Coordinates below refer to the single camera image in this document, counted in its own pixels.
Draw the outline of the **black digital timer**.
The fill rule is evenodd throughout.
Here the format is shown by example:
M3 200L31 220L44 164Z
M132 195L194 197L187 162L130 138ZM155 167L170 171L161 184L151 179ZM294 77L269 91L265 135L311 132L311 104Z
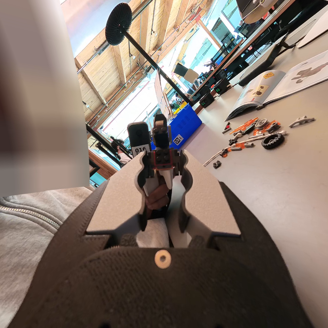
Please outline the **black digital timer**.
M227 80L226 77L224 77L214 85L213 89L218 96L221 96L231 88L232 88L231 83L229 82L229 80Z
M207 108L210 104L214 102L214 100L214 96L211 93L208 93L200 99L199 104L202 108Z

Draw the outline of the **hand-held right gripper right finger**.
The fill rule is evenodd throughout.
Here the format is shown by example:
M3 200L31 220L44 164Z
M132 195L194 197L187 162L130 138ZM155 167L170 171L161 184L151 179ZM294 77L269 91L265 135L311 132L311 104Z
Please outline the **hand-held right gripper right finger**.
M190 236L240 236L219 181L187 150L180 152L179 229Z

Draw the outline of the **blue storage bin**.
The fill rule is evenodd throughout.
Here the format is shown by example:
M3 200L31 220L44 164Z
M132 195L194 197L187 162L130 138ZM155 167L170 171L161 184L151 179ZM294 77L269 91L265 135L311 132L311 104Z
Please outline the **blue storage bin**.
M151 142L153 150L155 148L179 150L202 124L190 104L181 109L174 118L169 119L169 122L163 114L157 114L154 119L155 125L158 122L159 126L153 128L155 130Z

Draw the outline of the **black floor lamp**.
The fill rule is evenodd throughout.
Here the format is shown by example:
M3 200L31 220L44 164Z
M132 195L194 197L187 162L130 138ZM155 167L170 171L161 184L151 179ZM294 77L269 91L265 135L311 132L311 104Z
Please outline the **black floor lamp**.
M178 95L191 106L194 105L192 99L187 97L181 89L169 78L169 76L158 66L158 64L147 54L138 42L129 34L132 24L133 13L127 3L119 3L114 7L108 17L105 26L105 38L112 46L118 46L126 37L128 41L140 52L140 54L150 63L156 72L162 76L166 82L178 93Z

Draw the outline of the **black and tan board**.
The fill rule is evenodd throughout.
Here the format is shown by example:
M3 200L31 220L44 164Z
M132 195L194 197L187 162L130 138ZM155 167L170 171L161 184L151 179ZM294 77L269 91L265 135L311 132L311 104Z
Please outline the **black and tan board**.
M174 74L183 77L186 81L193 83L198 78L199 74L192 69L188 69L180 63L176 64Z

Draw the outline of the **grey zip hoodie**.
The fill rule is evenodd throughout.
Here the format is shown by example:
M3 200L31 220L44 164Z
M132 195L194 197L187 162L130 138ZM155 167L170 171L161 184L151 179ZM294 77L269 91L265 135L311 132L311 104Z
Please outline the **grey zip hoodie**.
M1 197L0 327L18 311L51 239L94 187Z

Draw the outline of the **pile of lego pieces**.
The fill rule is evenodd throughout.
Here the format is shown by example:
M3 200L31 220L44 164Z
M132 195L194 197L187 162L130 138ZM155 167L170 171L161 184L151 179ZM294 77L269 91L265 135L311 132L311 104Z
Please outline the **pile of lego pieces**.
M259 119L258 117L248 120L234 130L229 122L223 131L223 134L229 132L228 146L213 155L203 166L206 167L218 157L226 158L228 153L232 151L252 148L255 146L255 141L272 136L274 133L279 132L280 129L281 124L278 121L269 121L267 119Z

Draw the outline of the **person's left hand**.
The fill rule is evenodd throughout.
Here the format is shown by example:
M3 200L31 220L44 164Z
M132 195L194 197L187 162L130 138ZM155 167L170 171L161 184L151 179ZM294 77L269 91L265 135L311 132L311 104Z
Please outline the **person's left hand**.
M169 203L169 191L170 189L165 182L160 183L159 186L145 198L147 210L159 210L167 206Z

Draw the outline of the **book stand with black panel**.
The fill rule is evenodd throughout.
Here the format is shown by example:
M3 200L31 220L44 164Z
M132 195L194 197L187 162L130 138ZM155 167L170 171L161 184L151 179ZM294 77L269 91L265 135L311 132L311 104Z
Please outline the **book stand with black panel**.
M284 1L245 41L238 51L243 53L252 47L257 50L266 44L274 44L283 36L295 31L306 21L305 41L300 47L327 32L327 1Z

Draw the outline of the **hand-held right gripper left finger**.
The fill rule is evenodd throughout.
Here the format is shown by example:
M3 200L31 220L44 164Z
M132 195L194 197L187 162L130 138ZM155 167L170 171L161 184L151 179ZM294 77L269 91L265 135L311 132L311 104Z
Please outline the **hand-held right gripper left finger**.
M143 187L146 182L147 151L137 155L105 187L89 222L89 235L136 235L147 226Z

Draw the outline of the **lego instruction booklet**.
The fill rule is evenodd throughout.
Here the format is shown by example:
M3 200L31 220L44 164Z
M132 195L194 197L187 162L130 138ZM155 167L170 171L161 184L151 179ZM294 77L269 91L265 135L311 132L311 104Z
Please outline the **lego instruction booklet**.
M268 70L250 81L225 121L248 108L265 106L328 79L328 51L324 51L291 68L288 72Z

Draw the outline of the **knobby black lego wheel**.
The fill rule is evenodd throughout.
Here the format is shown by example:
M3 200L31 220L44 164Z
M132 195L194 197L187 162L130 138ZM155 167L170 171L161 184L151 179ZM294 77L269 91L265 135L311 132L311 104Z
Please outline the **knobby black lego wheel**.
M272 150L279 147L285 140L285 137L281 133L274 133L265 137L261 145L266 150Z

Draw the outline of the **grey curved lego piece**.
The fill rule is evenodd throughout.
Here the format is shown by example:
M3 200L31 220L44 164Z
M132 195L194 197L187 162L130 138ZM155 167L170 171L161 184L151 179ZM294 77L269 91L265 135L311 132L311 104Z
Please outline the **grey curved lego piece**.
M295 127L296 125L303 125L305 123L309 123L309 122L312 122L312 121L315 121L316 119L314 117L307 117L307 116L303 116L303 117L300 117L298 119L296 119L294 122L292 122L290 125L289 125L289 128L293 128Z

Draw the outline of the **picture chart board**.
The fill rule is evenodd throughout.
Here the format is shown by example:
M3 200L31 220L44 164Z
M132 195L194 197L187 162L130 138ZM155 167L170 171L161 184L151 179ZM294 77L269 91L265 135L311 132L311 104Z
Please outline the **picture chart board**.
M168 119L172 116L172 110L166 93L162 90L159 70L156 70L154 88L161 113Z

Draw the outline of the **grey and black lego model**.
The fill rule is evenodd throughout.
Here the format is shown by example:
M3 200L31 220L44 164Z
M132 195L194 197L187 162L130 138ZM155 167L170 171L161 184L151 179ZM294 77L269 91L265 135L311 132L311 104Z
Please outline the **grey and black lego model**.
M153 141L153 130L151 132L151 142ZM163 177L163 170L173 169L173 177L179 175L179 152L174 148L162 149L155 148L154 150L151 148L150 155L150 163L152 170L156 170L156 172Z

